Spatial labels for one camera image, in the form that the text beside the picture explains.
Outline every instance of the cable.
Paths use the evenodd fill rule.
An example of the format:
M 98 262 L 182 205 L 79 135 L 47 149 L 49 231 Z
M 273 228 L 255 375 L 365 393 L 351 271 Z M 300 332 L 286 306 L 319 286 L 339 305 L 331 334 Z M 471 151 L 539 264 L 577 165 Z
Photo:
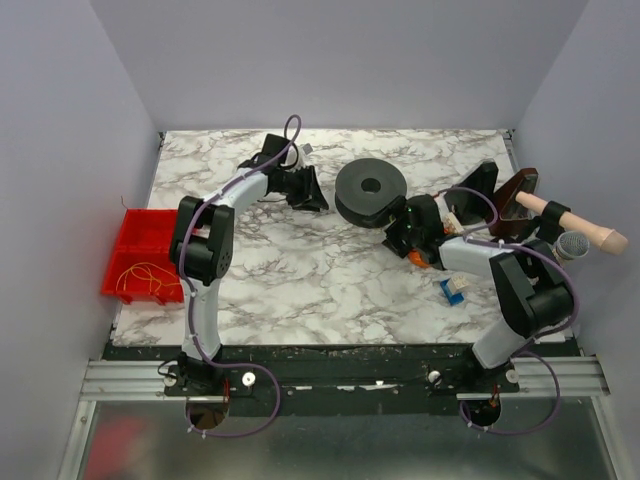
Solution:
M 157 268 L 161 272 L 164 272 L 167 275 L 169 275 L 172 279 L 176 278 L 176 274 L 175 273 L 170 272 L 169 270 L 166 270 L 166 269 L 156 265 L 155 263 L 138 262 L 138 263 L 136 263 L 134 265 L 131 265 L 129 268 L 127 268 L 124 272 L 122 272 L 120 274 L 120 276 L 118 277 L 118 280 L 116 281 L 116 290 L 118 290 L 118 287 L 120 286 L 120 282 L 123 279 L 124 279 L 124 283 L 122 285 L 122 289 L 123 289 L 123 291 L 127 290 L 127 278 L 129 277 L 129 274 L 133 275 L 134 277 L 136 277 L 139 280 L 149 280 L 149 291 L 150 292 L 153 290 L 153 282 L 158 282 L 158 286 L 155 288 L 155 290 L 153 290 L 154 293 L 157 293 L 158 290 L 160 290 L 160 288 L 162 288 L 162 287 L 173 287 L 173 286 L 180 285 L 180 282 L 164 283 L 162 280 L 160 280 L 158 277 L 155 277 L 151 273 L 151 268 L 149 268 L 149 267 Z M 142 270 L 144 273 L 146 273 L 149 276 L 148 277 L 141 277 L 140 275 L 138 275 L 136 273 L 136 270 Z
M 282 136 L 287 140 L 289 140 L 289 132 L 288 132 L 288 130 L 289 130 L 289 122 L 287 121 L 287 123 L 284 126 L 284 132 L 282 134 Z M 300 160 L 300 151 L 298 150 L 298 146 L 295 143 L 292 144 L 291 146 L 296 151 L 296 161 L 293 162 L 293 164 L 289 165 L 288 167 L 285 167 L 285 166 L 281 167 L 284 171 L 289 171 L 289 170 L 293 170 L 294 168 L 296 168 L 298 166 L 298 161 Z
M 229 383 L 229 379 L 225 378 L 224 379 L 224 399 L 222 400 L 222 405 L 226 405 L 227 407 L 229 407 L 229 404 L 231 403 L 231 384 Z
M 545 418 L 542 422 L 540 422 L 538 425 L 536 425 L 535 427 L 531 427 L 531 428 L 527 428 L 525 430 L 500 430 L 497 428 L 489 428 L 489 427 L 481 427 L 480 425 L 477 425 L 475 423 L 473 423 L 471 421 L 471 412 L 469 411 L 469 405 L 467 404 L 467 402 L 465 402 L 464 400 L 460 401 L 460 407 L 459 407 L 459 411 L 460 411 L 460 416 L 462 417 L 462 420 L 464 420 L 464 423 L 467 424 L 467 427 L 469 428 L 473 428 L 474 430 L 478 430 L 479 432 L 486 432 L 486 433 L 490 433 L 492 435 L 502 435 L 502 436 L 517 436 L 517 435 L 527 435 L 529 433 L 535 433 L 539 430 L 542 430 L 545 427 L 548 427 L 551 422 L 553 422 L 556 417 L 558 416 L 558 414 L 560 413 L 560 381 L 558 380 L 558 375 L 556 375 L 556 372 L 553 371 L 553 368 L 551 367 L 551 365 L 549 364 L 549 362 L 547 362 L 544 358 L 542 358 L 540 355 L 537 355 L 533 352 L 520 352 L 518 355 L 518 357 L 521 356 L 525 356 L 525 357 L 533 357 L 536 358 L 538 360 L 540 360 L 540 362 L 542 362 L 542 364 L 547 367 L 547 370 L 549 370 L 549 373 L 551 374 L 551 378 L 553 378 L 553 383 L 555 384 L 556 387 L 556 401 L 553 404 L 553 410 L 551 410 L 551 413 L 547 416 L 547 418 Z
M 193 308 L 194 308 L 195 297 L 197 295 L 197 289 L 195 288 L 195 285 L 193 284 L 191 279 L 189 277 L 187 277 L 187 275 L 184 272 L 184 259 L 185 259 L 186 252 L 187 252 L 186 245 L 189 245 L 189 240 L 191 239 L 191 235 L 193 234 L 193 230 L 194 230 L 194 228 L 196 226 L 196 223 L 198 222 L 198 219 L 200 218 L 200 215 L 202 215 L 202 212 L 204 212 L 204 210 L 209 205 L 213 204 L 213 202 L 215 202 L 216 200 L 220 199 L 222 196 L 224 196 L 224 194 L 226 192 L 228 192 L 231 188 L 233 188 L 238 183 L 244 181 L 247 177 L 255 175 L 256 173 L 264 170 L 265 168 L 267 168 L 270 165 L 272 165 L 275 162 L 277 162 L 283 155 L 287 154 L 287 152 L 289 151 L 291 146 L 294 144 L 294 142 L 298 138 L 298 135 L 300 134 L 300 129 L 302 127 L 302 119 L 300 118 L 300 116 L 297 115 L 297 114 L 291 115 L 287 119 L 287 122 L 285 123 L 285 126 L 284 126 L 285 136 L 287 134 L 289 125 L 291 124 L 291 122 L 293 120 L 296 120 L 296 122 L 297 122 L 296 131 L 294 132 L 293 137 L 291 137 L 291 140 L 289 141 L 289 143 L 275 157 L 270 159 L 268 162 L 265 162 L 262 165 L 257 166 L 256 168 L 253 168 L 252 170 L 248 171 L 244 175 L 241 175 L 241 176 L 233 178 L 224 187 L 222 187 L 220 189 L 219 193 L 217 193 L 216 195 L 211 197 L 206 202 L 203 202 L 202 205 L 200 205 L 198 210 L 196 210 L 195 214 L 193 215 L 193 218 L 191 219 L 191 222 L 189 223 L 189 227 L 187 228 L 187 233 L 185 234 L 184 240 L 183 240 L 183 243 L 182 243 L 183 248 L 180 249 L 180 258 L 178 260 L 178 272 L 180 273 L 180 277 L 185 281 L 185 283 L 187 284 L 187 286 L 189 287 L 189 290 L 191 292 L 191 295 L 189 296 L 189 303 L 188 303 L 188 306 L 187 306 L 187 324 L 188 324 L 188 328 L 189 328 L 189 333 L 193 337 L 193 345 L 195 346 L 196 350 L 198 351 L 198 353 L 202 357 L 202 360 L 204 360 L 206 363 L 208 363 L 209 365 L 211 365 L 214 368 L 254 368 L 254 369 L 260 370 L 261 372 L 265 373 L 271 379 L 271 381 L 273 382 L 273 385 L 275 386 L 275 389 L 276 389 L 276 403 L 275 403 L 275 406 L 273 408 L 273 412 L 271 412 L 271 415 L 269 415 L 269 418 L 267 418 L 267 420 L 262 425 L 260 425 L 259 427 L 256 427 L 256 428 L 254 428 L 252 430 L 248 430 L 246 432 L 240 432 L 240 433 L 215 433 L 215 432 L 209 432 L 207 430 L 199 430 L 193 424 L 190 425 L 190 427 L 189 427 L 190 431 L 191 430 L 195 430 L 196 432 L 202 434 L 203 436 L 224 437 L 224 438 L 238 438 L 238 437 L 246 437 L 248 435 L 252 435 L 254 433 L 257 433 L 257 432 L 263 430 L 264 428 L 266 428 L 276 418 L 276 416 L 278 414 L 278 410 L 280 410 L 281 393 L 280 393 L 280 385 L 278 384 L 278 380 L 276 379 L 275 375 L 271 372 L 271 370 L 269 370 L 268 368 L 263 367 L 262 365 L 256 365 L 256 364 L 253 364 L 253 363 L 226 363 L 225 364 L 225 363 L 214 362 L 212 359 L 210 359 L 207 356 L 207 354 L 202 349 L 202 345 L 200 344 L 200 340 L 199 340 L 198 335 L 197 335 L 197 333 L 195 331 L 195 321 L 194 321 L 194 318 L 193 318 Z
M 167 371 L 166 371 L 165 373 L 162 373 L 162 372 L 160 371 L 160 369 L 161 369 L 162 367 L 166 367 L 166 366 L 167 366 L 169 363 L 171 363 L 171 362 L 175 362 L 175 360 L 174 360 L 174 359 L 171 359 L 171 360 L 165 360 L 165 361 L 164 361 L 164 362 L 162 362 L 160 365 L 158 365 L 158 369 L 157 369 L 156 371 L 158 372 L 158 375 L 160 375 L 161 377 L 173 378 L 174 380 L 177 380 L 177 379 L 178 379 L 178 376 L 177 376 L 175 373 L 171 373 L 171 372 L 169 371 L 169 368 L 168 368 L 168 367 L 167 367 Z
M 467 238 L 469 233 L 472 232 L 477 232 L 479 230 L 483 230 L 485 228 L 491 228 L 493 225 L 496 224 L 496 222 L 498 221 L 498 210 L 496 209 L 496 206 L 493 204 L 493 202 L 491 200 L 489 200 L 489 198 L 487 198 L 485 195 L 483 195 L 480 192 L 476 192 L 475 190 L 471 189 L 471 188 L 467 188 L 467 187 L 451 187 L 451 188 L 446 188 L 444 190 L 439 191 L 435 196 L 440 195 L 443 192 L 449 191 L 449 190 L 463 190 L 463 191 L 468 191 L 470 193 L 473 193 L 474 195 L 482 198 L 487 205 L 489 205 L 489 207 L 491 208 L 491 211 L 493 212 L 493 219 L 491 220 L 491 222 L 489 222 L 487 225 L 481 225 L 479 227 L 474 227 L 472 229 L 466 230 L 465 232 L 463 232 L 462 236 L 465 240 L 465 242 L 471 243 L 472 245 L 479 245 L 479 246 L 483 246 L 483 247 L 498 247 L 498 248 L 506 248 L 506 249 L 511 249 L 511 250 L 518 250 L 521 252 L 524 252 L 528 255 L 531 255 L 545 263 L 547 263 L 548 265 L 550 265 L 551 267 L 555 268 L 556 271 L 562 276 L 562 278 L 564 279 L 568 289 L 569 289 L 569 293 L 571 295 L 571 297 L 573 298 L 573 311 L 571 312 L 571 315 L 569 316 L 568 320 L 565 321 L 562 325 L 552 328 L 550 330 L 547 330 L 545 332 L 542 332 L 538 335 L 534 335 L 529 342 L 527 342 L 522 348 L 520 348 L 519 351 L 517 351 L 514 355 L 512 355 L 512 358 L 515 357 L 520 357 L 520 356 L 528 356 L 528 357 L 533 357 L 536 358 L 538 360 L 540 360 L 540 362 L 542 362 L 542 364 L 547 367 L 547 369 L 549 370 L 549 373 L 551 373 L 551 377 L 553 378 L 553 383 L 555 384 L 556 387 L 556 401 L 553 405 L 553 410 L 551 411 L 551 413 L 549 414 L 549 416 L 544 419 L 541 423 L 539 423 L 538 425 L 536 425 L 535 427 L 531 427 L 528 428 L 526 430 L 516 430 L 516 431 L 509 431 L 509 430 L 499 430 L 499 429 L 489 429 L 488 427 L 481 427 L 480 425 L 476 425 L 475 423 L 473 423 L 470 419 L 470 412 L 469 412 L 469 408 L 467 403 L 463 400 L 460 402 L 460 416 L 462 417 L 462 419 L 465 421 L 465 423 L 467 424 L 467 426 L 469 428 L 473 428 L 475 430 L 478 431 L 482 431 L 482 432 L 487 432 L 487 433 L 491 433 L 493 435 L 503 435 L 503 436 L 516 436 L 516 435 L 526 435 L 528 433 L 534 433 L 537 432 L 539 430 L 542 430 L 543 428 L 547 427 L 551 422 L 553 422 L 553 420 L 558 416 L 558 413 L 560 412 L 560 382 L 558 381 L 558 376 L 556 375 L 556 372 L 553 371 L 553 367 L 551 367 L 551 365 L 545 360 L 543 359 L 541 356 L 533 353 L 533 352 L 528 352 L 525 351 L 526 348 L 528 348 L 531 343 L 539 338 L 542 338 L 544 336 L 547 335 L 551 335 L 553 333 L 557 333 L 557 332 L 561 332 L 562 330 L 564 330 L 565 328 L 571 326 L 573 324 L 573 322 L 575 322 L 576 318 L 578 317 L 578 311 L 580 310 L 580 299 L 578 298 L 577 292 L 576 292 L 576 288 L 575 288 L 575 284 L 573 283 L 573 280 L 571 280 L 571 277 L 569 277 L 569 275 L 567 274 L 567 272 L 564 271 L 564 269 L 562 267 L 560 267 L 560 265 L 558 265 L 556 262 L 554 262 L 553 260 L 551 260 L 550 258 L 546 257 L 545 255 L 536 252 L 535 250 L 532 250 L 530 248 L 527 248 L 524 245 L 518 245 L 518 244 L 498 244 L 498 243 L 494 243 L 494 242 L 487 242 L 484 240 L 475 240 L 472 238 Z
M 495 408 L 498 402 L 500 402 L 500 387 L 498 387 L 497 383 L 494 383 L 493 392 L 491 393 L 491 398 L 489 399 L 489 405 Z
M 550 259 L 549 257 L 546 257 L 545 255 L 536 252 L 530 248 L 527 248 L 524 245 L 519 245 L 519 244 L 514 244 L 514 243 L 505 243 L 505 244 L 500 244 L 500 243 L 495 243 L 495 242 L 489 242 L 489 241 L 485 241 L 485 240 L 476 240 L 476 239 L 472 239 L 472 238 L 467 238 L 468 235 L 470 233 L 473 232 L 477 232 L 479 230 L 484 230 L 486 228 L 491 228 L 493 225 L 496 224 L 496 222 L 498 221 L 499 217 L 498 217 L 498 210 L 496 209 L 496 206 L 493 204 L 493 202 L 491 200 L 489 200 L 485 195 L 483 195 L 480 192 L 476 192 L 475 190 L 471 189 L 471 188 L 467 188 L 467 187 L 450 187 L 450 188 L 445 188 L 444 190 L 440 190 L 435 196 L 437 197 L 438 195 L 440 195 L 441 193 L 447 192 L 447 191 L 451 191 L 451 190 L 461 190 L 461 191 L 465 191 L 465 192 L 470 192 L 473 193 L 474 195 L 480 197 L 482 200 L 484 200 L 487 205 L 489 205 L 489 207 L 491 208 L 491 211 L 493 212 L 493 219 L 486 225 L 480 225 L 478 227 L 474 227 L 471 228 L 469 230 L 465 230 L 462 233 L 462 237 L 464 238 L 465 242 L 470 243 L 472 245 L 478 245 L 481 247 L 498 247 L 498 248 L 502 248 L 502 249 L 508 249 L 508 250 L 518 250 L 520 252 L 524 252 L 528 255 L 531 255 L 532 257 L 537 258 L 538 260 L 541 260 L 543 262 L 545 262 L 547 265 L 551 266 L 552 268 L 554 268 L 561 276 L 562 279 L 565 281 L 568 289 L 569 289 L 569 293 L 571 294 L 571 297 L 573 298 L 573 311 L 571 312 L 571 315 L 569 315 L 569 318 L 562 323 L 561 325 L 554 327 L 552 329 L 546 330 L 536 336 L 534 336 L 532 338 L 532 341 L 535 341 L 539 338 L 542 337 L 546 337 L 547 335 L 551 335 L 554 333 L 558 333 L 561 332 L 563 330 L 565 330 L 566 328 L 570 327 L 571 325 L 573 325 L 573 323 L 576 321 L 576 318 L 578 317 L 578 311 L 580 310 L 580 299 L 578 298 L 578 294 L 577 294 L 577 289 L 575 287 L 575 284 L 573 283 L 573 280 L 571 280 L 571 277 L 569 276 L 569 274 L 567 274 L 567 272 L 564 271 L 564 269 L 558 265 L 555 261 L 553 261 L 552 259 Z M 523 348 L 526 348 L 530 345 L 530 343 L 528 343 L 527 345 L 525 345 Z
M 459 186 L 449 187 L 449 188 L 445 188 L 443 190 L 440 190 L 433 197 L 436 198 L 436 197 L 440 196 L 441 194 L 443 194 L 445 192 L 456 192 L 456 191 L 457 192 L 469 192 L 469 193 L 473 193 L 477 197 L 480 197 L 482 200 L 485 201 L 485 203 L 487 205 L 489 205 L 489 208 L 491 209 L 491 212 L 493 213 L 493 218 L 491 219 L 491 221 L 489 223 L 487 223 L 486 225 L 479 225 L 477 227 L 473 227 L 473 228 L 470 228 L 468 230 L 465 230 L 464 232 L 462 232 L 462 236 L 469 235 L 470 233 L 477 232 L 479 230 L 484 230 L 485 228 L 491 228 L 496 223 L 498 223 L 498 220 L 499 220 L 500 217 L 498 215 L 498 209 L 496 208 L 496 206 L 493 204 L 493 202 L 491 200 L 489 200 L 489 198 L 486 195 L 484 195 L 484 194 L 482 194 L 480 192 L 476 192 L 472 188 L 459 187 Z

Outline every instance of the gray wall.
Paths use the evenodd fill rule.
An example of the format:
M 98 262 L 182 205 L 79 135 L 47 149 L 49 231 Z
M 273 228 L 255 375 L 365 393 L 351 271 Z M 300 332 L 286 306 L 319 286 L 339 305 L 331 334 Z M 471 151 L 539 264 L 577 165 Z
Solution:
M 514 127 L 586 0 L 92 0 L 163 129 Z
M 640 3 L 591 0 L 518 125 L 516 153 L 540 191 L 626 234 L 621 257 L 574 268 L 580 342 L 597 352 L 630 452 L 640 452 Z M 640 459 L 634 457 L 640 472 Z
M 0 3 L 0 477 L 55 478 L 158 136 L 85 0 Z

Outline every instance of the white marble tabletop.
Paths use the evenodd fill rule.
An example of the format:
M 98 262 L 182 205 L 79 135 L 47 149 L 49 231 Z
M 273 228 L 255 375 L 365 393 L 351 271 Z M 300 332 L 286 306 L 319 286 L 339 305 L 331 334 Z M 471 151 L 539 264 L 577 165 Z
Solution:
M 266 132 L 169 132 L 149 208 L 177 208 L 185 195 L 221 187 L 260 149 Z M 236 219 L 233 262 L 220 289 L 223 343 L 473 342 L 501 318 L 491 280 L 470 276 L 466 300 L 450 306 L 437 282 L 451 272 L 396 257 L 381 245 L 383 230 L 358 228 L 340 217 L 333 194 L 338 171 L 362 157 L 398 167 L 408 196 L 451 186 L 490 158 L 501 184 L 513 169 L 500 132 L 303 130 L 297 143 L 314 148 L 309 162 L 330 210 L 316 214 L 294 211 L 284 201 L 265 202 Z M 125 305 L 116 322 L 116 345 L 182 343 L 182 304 Z

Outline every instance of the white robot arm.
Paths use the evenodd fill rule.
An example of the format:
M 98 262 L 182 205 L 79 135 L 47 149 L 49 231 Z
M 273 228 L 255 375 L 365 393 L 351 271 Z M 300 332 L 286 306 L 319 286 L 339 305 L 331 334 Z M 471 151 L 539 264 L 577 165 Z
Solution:
M 171 260 L 176 265 L 195 211 L 203 202 L 217 197 L 202 214 L 202 224 L 197 225 L 199 228 L 210 228 L 208 238 L 192 235 L 185 255 L 185 273 L 196 292 L 193 302 L 190 302 L 189 292 L 192 289 L 187 280 L 181 280 L 185 306 L 189 308 L 192 305 L 191 311 L 187 311 L 187 319 L 191 319 L 193 325 L 186 322 L 182 344 L 183 352 L 189 357 L 201 358 L 194 345 L 192 331 L 197 332 L 200 348 L 208 358 L 213 358 L 220 350 L 218 293 L 220 280 L 229 269 L 233 255 L 234 218 L 271 192 L 285 194 L 287 202 L 294 209 L 320 211 L 328 208 L 318 186 L 315 169 L 305 165 L 306 154 L 311 150 L 308 145 L 298 148 L 294 144 L 283 162 L 251 176 L 246 175 L 256 166 L 272 159 L 288 142 L 284 137 L 267 135 L 262 151 L 241 164 L 229 183 L 237 177 L 245 177 L 244 180 L 224 192 L 220 189 L 205 198 L 185 197 L 180 202 L 170 248 Z
M 439 269 L 492 278 L 504 319 L 471 347 L 475 373 L 505 365 L 532 339 L 557 328 L 573 311 L 566 274 L 553 266 L 551 248 L 533 240 L 526 248 L 500 248 L 488 242 L 448 235 L 431 195 L 419 195 L 393 212 L 386 247 L 401 258 L 419 252 L 424 263 Z

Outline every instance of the purple cable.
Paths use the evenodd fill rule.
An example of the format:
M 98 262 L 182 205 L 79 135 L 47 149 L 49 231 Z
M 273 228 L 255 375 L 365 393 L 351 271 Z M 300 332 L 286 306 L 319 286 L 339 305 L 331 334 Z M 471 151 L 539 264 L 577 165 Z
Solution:
M 475 196 L 480 197 L 482 200 L 484 200 L 486 202 L 487 205 L 489 205 L 489 208 L 491 208 L 491 212 L 493 213 L 493 219 L 487 223 L 486 225 L 479 225 L 477 227 L 473 227 L 470 228 L 469 230 L 465 230 L 464 232 L 462 232 L 463 236 L 469 235 L 470 233 L 473 232 L 477 232 L 478 230 L 484 230 L 485 228 L 491 228 L 493 227 L 496 223 L 498 223 L 498 210 L 496 209 L 496 206 L 493 204 L 493 202 L 491 200 L 489 200 L 489 198 L 480 193 L 480 192 L 476 192 L 474 189 L 472 188 L 468 188 L 468 187 L 459 187 L 459 186 L 454 186 L 454 187 L 449 187 L 449 188 L 445 188 L 444 190 L 440 190 L 436 196 L 441 195 L 445 192 L 469 192 L 469 193 L 473 193 Z
M 202 349 L 202 345 L 200 344 L 200 340 L 198 339 L 198 335 L 197 335 L 197 333 L 195 331 L 195 320 L 193 318 L 193 308 L 194 308 L 194 298 L 195 298 L 195 296 L 197 294 L 197 290 L 195 288 L 195 285 L 191 281 L 191 279 L 189 277 L 187 277 L 187 275 L 184 273 L 184 259 L 185 259 L 186 252 L 187 252 L 187 249 L 184 248 L 184 246 L 189 244 L 189 240 L 191 239 L 191 235 L 193 234 L 193 230 L 194 230 L 194 228 L 196 226 L 196 223 L 198 223 L 198 219 L 200 218 L 200 215 L 202 215 L 202 212 L 204 212 L 204 210 L 209 205 L 211 205 L 213 202 L 215 202 L 220 197 L 222 197 L 226 192 L 229 191 L 229 189 L 233 188 L 238 183 L 244 181 L 247 177 L 250 177 L 251 175 L 254 175 L 254 174 L 264 170 L 269 165 L 274 164 L 283 155 L 286 155 L 289 152 L 289 149 L 292 147 L 292 145 L 294 144 L 294 142 L 298 138 L 298 135 L 300 134 L 300 129 L 302 127 L 302 119 L 300 118 L 300 116 L 296 115 L 296 114 L 291 115 L 287 119 L 287 122 L 285 123 L 285 126 L 284 126 L 285 137 L 286 137 L 287 130 L 289 128 L 289 124 L 294 119 L 297 121 L 296 131 L 294 132 L 293 137 L 291 137 L 291 140 L 289 141 L 289 143 L 275 157 L 273 157 L 268 162 L 265 162 L 264 164 L 262 164 L 262 165 L 260 165 L 260 166 L 258 166 L 256 168 L 250 170 L 246 174 L 232 179 L 231 181 L 229 181 L 229 183 L 227 183 L 224 187 L 222 187 L 222 189 L 220 190 L 220 193 L 214 195 L 209 200 L 207 200 L 202 205 L 200 205 L 198 210 L 196 210 L 195 214 L 193 215 L 193 218 L 191 219 L 191 223 L 189 223 L 189 227 L 187 228 L 187 233 L 185 234 L 184 240 L 182 242 L 183 248 L 180 249 L 180 258 L 178 260 L 178 272 L 180 273 L 180 277 L 186 282 L 186 284 L 189 286 L 189 290 L 191 291 L 191 295 L 189 296 L 189 304 L 187 306 L 187 323 L 188 323 L 188 326 L 189 326 L 189 333 L 193 337 L 193 345 L 196 347 L 196 350 L 198 351 L 198 353 L 200 354 L 202 359 L 206 363 L 208 363 L 209 365 L 211 365 L 214 368 L 255 368 L 255 369 L 258 369 L 261 372 L 264 372 L 271 379 L 271 381 L 273 382 L 273 385 L 276 387 L 276 404 L 275 404 L 275 406 L 273 408 L 273 412 L 271 412 L 271 415 L 269 416 L 269 418 L 267 418 L 267 420 L 262 425 L 260 425 L 259 427 L 256 427 L 256 428 L 254 428 L 252 430 L 249 430 L 249 431 L 246 431 L 246 432 L 240 432 L 240 433 L 215 433 L 215 432 L 209 432 L 208 430 L 200 430 L 200 429 L 196 428 L 193 424 L 190 425 L 189 428 L 191 430 L 195 430 L 196 432 L 198 432 L 198 433 L 200 433 L 202 435 L 209 436 L 209 437 L 223 437 L 223 438 L 246 437 L 248 435 L 253 435 L 254 433 L 257 433 L 257 432 L 263 430 L 265 427 L 267 427 L 276 418 L 276 416 L 278 415 L 278 410 L 280 410 L 280 401 L 281 401 L 280 385 L 278 384 L 278 380 L 276 379 L 276 376 L 273 374 L 273 372 L 271 372 L 271 370 L 269 370 L 268 368 L 263 367 L 262 365 L 256 365 L 254 363 L 217 363 L 217 362 L 214 362 L 212 359 L 210 359 L 206 355 L 206 353 Z M 187 420 L 190 422 L 189 412 L 187 412 Z
M 472 245 L 479 245 L 479 246 L 482 246 L 482 247 L 498 247 L 498 248 L 506 248 L 506 249 L 511 249 L 511 250 L 518 250 L 520 252 L 524 252 L 524 253 L 526 253 L 528 255 L 536 257 L 539 260 L 542 260 L 543 262 L 547 263 L 551 267 L 555 268 L 556 271 L 562 276 L 562 278 L 564 279 L 564 281 L 567 284 L 567 287 L 569 288 L 571 297 L 573 298 L 573 311 L 571 312 L 571 315 L 569 316 L 569 319 L 566 322 L 564 322 L 562 325 L 560 325 L 560 326 L 558 326 L 556 328 L 552 328 L 551 330 L 547 330 L 546 332 L 543 332 L 543 333 L 541 333 L 541 334 L 539 334 L 537 336 L 534 336 L 530 340 L 530 342 L 528 342 L 526 345 L 524 345 L 520 350 L 518 350 L 512 356 L 512 358 L 513 357 L 520 357 L 520 356 L 523 356 L 523 355 L 537 358 L 538 360 L 540 360 L 543 363 L 543 365 L 545 367 L 547 367 L 547 369 L 551 373 L 551 377 L 553 378 L 553 383 L 556 386 L 556 401 L 555 401 L 555 403 L 553 405 L 553 410 L 551 411 L 549 416 L 546 419 L 544 419 L 544 421 L 542 421 L 540 424 L 536 425 L 535 427 L 531 427 L 531 428 L 528 428 L 526 430 L 508 431 L 508 430 L 498 430 L 498 429 L 488 429 L 488 428 L 485 429 L 484 427 L 481 427 L 480 425 L 476 425 L 475 423 L 473 423 L 471 421 L 471 419 L 469 418 L 470 417 L 470 413 L 469 413 L 469 408 L 468 408 L 467 403 L 464 400 L 460 402 L 460 416 L 462 417 L 464 422 L 467 424 L 467 426 L 469 426 L 470 428 L 473 428 L 475 430 L 478 430 L 478 431 L 481 431 L 481 432 L 491 433 L 493 435 L 503 435 L 503 436 L 526 435 L 528 433 L 537 432 L 537 431 L 547 427 L 551 422 L 553 422 L 553 420 L 555 420 L 555 418 L 558 416 L 558 413 L 560 412 L 560 398 L 561 398 L 560 397 L 560 382 L 558 381 L 558 376 L 556 375 L 556 372 L 553 371 L 553 368 L 551 367 L 551 365 L 545 359 L 543 359 L 539 355 L 536 355 L 533 352 L 525 351 L 525 349 L 527 347 L 529 347 L 531 342 L 535 341 L 536 339 L 544 337 L 546 335 L 551 335 L 553 333 L 561 332 L 565 328 L 571 326 L 573 324 L 573 322 L 575 322 L 576 318 L 578 317 L 578 311 L 580 310 L 580 300 L 579 300 L 578 295 L 576 293 L 575 284 L 573 283 L 573 281 L 571 280 L 571 277 L 569 277 L 567 272 L 565 272 L 564 269 L 562 267 L 560 267 L 560 265 L 558 265 L 556 262 L 554 262 L 550 258 L 542 255 L 541 253 L 536 252 L 534 250 L 531 250 L 530 248 L 527 248 L 527 247 L 525 247 L 523 245 L 518 245 L 518 244 L 499 244 L 499 243 L 494 243 L 494 242 L 487 242 L 487 241 L 484 241 L 484 240 L 474 240 L 472 238 L 467 238 L 467 235 L 469 233 L 477 232 L 477 231 L 483 230 L 485 228 L 491 228 L 491 226 L 495 225 L 495 223 L 498 221 L 498 210 L 496 209 L 496 206 L 493 204 L 493 202 L 491 200 L 489 200 L 485 195 L 483 195 L 480 192 L 476 192 L 475 190 L 473 190 L 471 188 L 467 188 L 467 187 L 446 188 L 444 190 L 439 191 L 438 195 L 440 195 L 443 192 L 449 191 L 449 190 L 463 190 L 463 191 L 471 192 L 474 195 L 482 198 L 487 203 L 487 205 L 489 205 L 489 207 L 491 208 L 491 211 L 493 212 L 493 219 L 487 225 L 481 225 L 479 227 L 474 227 L 472 229 L 469 229 L 469 230 L 466 230 L 465 232 L 463 232 L 463 238 L 465 239 L 465 242 L 471 243 Z
M 498 222 L 498 219 L 499 219 L 498 210 L 496 209 L 496 206 L 493 204 L 493 202 L 491 200 L 489 200 L 489 198 L 487 198 L 486 195 L 483 195 L 482 193 L 477 192 L 477 191 L 473 190 L 472 188 L 455 186 L 455 187 L 450 187 L 450 188 L 445 188 L 443 190 L 440 190 L 437 193 L 437 195 L 440 195 L 440 194 L 442 194 L 444 192 L 455 191 L 455 190 L 473 193 L 477 197 L 480 197 L 482 200 L 484 200 L 486 202 L 487 205 L 489 205 L 489 208 L 491 208 L 491 211 L 493 212 L 493 219 L 489 223 L 487 223 L 486 225 L 480 225 L 478 227 L 474 227 L 474 228 L 471 228 L 469 230 L 465 230 L 464 232 L 462 232 L 462 236 L 463 236 L 463 238 L 465 239 L 466 242 L 471 243 L 472 245 L 479 245 L 481 247 L 494 247 L 494 248 L 498 247 L 498 248 L 506 248 L 506 249 L 511 249 L 511 250 L 518 250 L 520 252 L 524 252 L 526 254 L 529 254 L 532 257 L 536 257 L 537 259 L 542 260 L 547 265 L 550 265 L 552 268 L 554 268 L 562 276 L 563 280 L 567 284 L 567 287 L 569 287 L 569 293 L 571 294 L 571 297 L 573 298 L 573 311 L 571 312 L 571 315 L 569 316 L 569 319 L 566 322 L 564 322 L 562 325 L 560 325 L 560 326 L 558 326 L 556 328 L 552 328 L 551 330 L 547 330 L 547 331 L 541 333 L 540 335 L 534 337 L 534 339 L 546 337 L 547 335 L 551 335 L 553 333 L 561 332 L 564 329 L 566 329 L 567 327 L 570 327 L 576 321 L 576 318 L 578 317 L 578 311 L 580 310 L 580 299 L 578 298 L 577 289 L 575 287 L 575 284 L 573 283 L 573 280 L 571 280 L 571 277 L 567 274 L 567 272 L 565 272 L 564 269 L 560 265 L 558 265 L 556 262 L 554 262 L 550 258 L 548 258 L 548 257 L 546 257 L 546 256 L 542 255 L 541 253 L 538 253 L 538 252 L 536 252 L 534 250 L 531 250 L 530 248 L 527 248 L 527 247 L 525 247 L 523 245 L 512 244 L 512 243 L 500 244 L 500 243 L 488 242 L 488 241 L 485 241 L 485 240 L 475 240 L 475 239 L 467 238 L 467 236 L 470 233 L 477 232 L 479 230 L 484 230 L 486 228 L 491 228 L 493 225 L 495 225 Z
M 547 362 L 540 355 L 536 355 L 533 352 L 520 352 L 517 356 L 518 357 L 525 356 L 525 357 L 536 358 L 536 359 L 540 360 L 540 362 L 542 362 L 542 364 L 545 367 L 547 367 L 547 370 L 549 370 L 549 373 L 551 373 L 551 378 L 553 378 L 553 383 L 555 384 L 555 387 L 556 387 L 556 401 L 555 401 L 555 403 L 553 405 L 553 410 L 551 410 L 551 413 L 549 414 L 549 416 L 547 416 L 547 418 L 545 418 L 542 422 L 540 422 L 535 427 L 527 428 L 525 430 L 515 430 L 515 431 L 500 430 L 500 429 L 496 429 L 496 428 L 481 427 L 480 425 L 476 425 L 475 423 L 473 423 L 471 421 L 471 418 L 470 418 L 471 417 L 471 413 L 469 412 L 469 406 L 467 405 L 467 402 L 462 400 L 460 402 L 460 408 L 459 408 L 460 416 L 462 417 L 462 420 L 464 420 L 464 423 L 466 423 L 469 428 L 473 428 L 474 430 L 478 430 L 479 432 L 490 433 L 492 435 L 502 435 L 502 436 L 514 437 L 514 436 L 517 436 L 517 435 L 527 435 L 529 433 L 535 433 L 535 432 L 537 432 L 539 430 L 542 430 L 545 427 L 548 427 L 551 424 L 551 422 L 553 422 L 556 419 L 556 417 L 560 413 L 560 405 L 561 405 L 561 403 L 560 403 L 560 381 L 558 380 L 558 376 L 556 375 L 556 372 L 553 371 L 553 368 L 551 367 L 549 362 Z

